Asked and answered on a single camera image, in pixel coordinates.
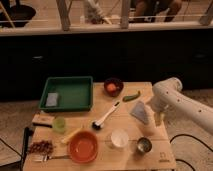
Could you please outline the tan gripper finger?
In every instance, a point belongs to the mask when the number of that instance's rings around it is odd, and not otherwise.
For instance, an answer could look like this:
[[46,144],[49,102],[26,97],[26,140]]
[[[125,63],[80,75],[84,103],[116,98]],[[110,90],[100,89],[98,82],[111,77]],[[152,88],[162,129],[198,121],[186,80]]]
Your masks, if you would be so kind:
[[164,120],[164,114],[163,113],[155,113],[154,114],[155,119],[155,125],[160,126]]

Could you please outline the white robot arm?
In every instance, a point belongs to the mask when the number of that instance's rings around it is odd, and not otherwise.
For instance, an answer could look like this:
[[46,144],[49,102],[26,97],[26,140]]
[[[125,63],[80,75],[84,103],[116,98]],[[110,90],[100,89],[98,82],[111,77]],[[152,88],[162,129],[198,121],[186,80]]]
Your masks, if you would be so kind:
[[213,135],[213,108],[183,95],[182,88],[182,82],[177,77],[155,83],[150,107],[154,112],[161,113],[167,106],[173,106]]

